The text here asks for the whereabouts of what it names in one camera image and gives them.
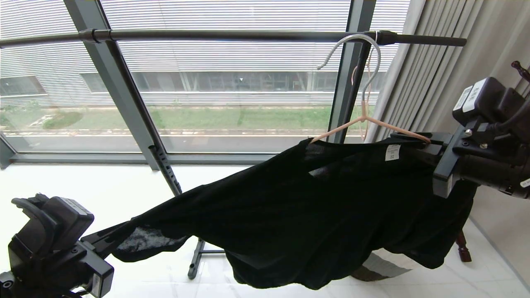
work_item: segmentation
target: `grass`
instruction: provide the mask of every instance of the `grass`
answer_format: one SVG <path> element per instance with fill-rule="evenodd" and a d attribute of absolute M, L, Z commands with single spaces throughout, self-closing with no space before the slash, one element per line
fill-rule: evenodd
<path fill-rule="evenodd" d="M 331 107 L 313 108 L 156 108 L 149 113 L 158 129 L 322 129 L 328 127 Z M 25 130 L 44 115 L 43 129 L 125 129 L 117 109 L 84 108 L 67 111 L 15 109 L 0 111 L 0 125 Z M 355 107 L 352 118 L 360 115 Z"/>

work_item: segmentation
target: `black t-shirt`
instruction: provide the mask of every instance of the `black t-shirt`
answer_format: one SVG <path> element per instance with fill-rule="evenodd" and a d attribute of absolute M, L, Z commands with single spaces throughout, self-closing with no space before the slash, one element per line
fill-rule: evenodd
<path fill-rule="evenodd" d="M 114 256 L 139 261 L 195 235 L 223 248 L 236 280 L 256 288 L 318 289 L 379 248 L 427 268 L 443 264 L 475 184 L 459 181 L 448 198 L 434 196 L 434 167 L 411 153 L 417 141 L 310 140 L 133 218 Z M 401 144 L 398 159 L 385 160 L 389 144 Z"/>

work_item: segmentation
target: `road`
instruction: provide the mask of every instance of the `road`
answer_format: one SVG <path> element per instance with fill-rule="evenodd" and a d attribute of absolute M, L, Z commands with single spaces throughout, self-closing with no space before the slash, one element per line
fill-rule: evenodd
<path fill-rule="evenodd" d="M 162 136 L 168 152 L 181 153 L 277 153 L 298 144 L 307 136 Z M 6 136 L 19 152 L 139 152 L 130 135 L 31 135 Z M 358 136 L 347 143 L 360 143 Z"/>

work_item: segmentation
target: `wooden furniture leg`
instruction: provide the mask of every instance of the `wooden furniture leg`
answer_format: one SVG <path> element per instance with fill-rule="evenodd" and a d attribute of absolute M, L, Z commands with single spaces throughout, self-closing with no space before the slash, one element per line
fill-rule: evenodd
<path fill-rule="evenodd" d="M 464 232 L 460 231 L 458 234 L 458 237 L 455 241 L 456 245 L 458 245 L 458 254 L 460 255 L 460 260 L 462 262 L 471 262 L 471 254 L 469 253 L 469 250 L 467 249 Z"/>

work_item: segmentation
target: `white siding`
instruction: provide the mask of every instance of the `white siding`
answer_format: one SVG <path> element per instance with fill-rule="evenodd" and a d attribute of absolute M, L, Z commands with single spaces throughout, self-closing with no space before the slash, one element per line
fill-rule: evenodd
<path fill-rule="evenodd" d="M 372 29 L 401 32 L 409 0 L 378 0 Z M 343 31 L 349 0 L 177 1 L 102 0 L 113 29 Z M 74 32 L 62 0 L 0 0 L 0 38 Z M 120 42 L 133 72 L 314 71 L 331 43 Z M 385 46 L 386 71 L 396 46 Z M 326 71 L 336 72 L 340 50 Z M 108 94 L 90 93 L 79 76 L 96 72 L 81 42 L 0 50 L 0 76 L 35 75 L 46 95 L 1 97 L 0 103 L 43 106 L 112 105 Z M 331 104 L 333 92 L 144 92 L 146 104 Z M 377 94 L 370 97 L 374 102 Z"/>

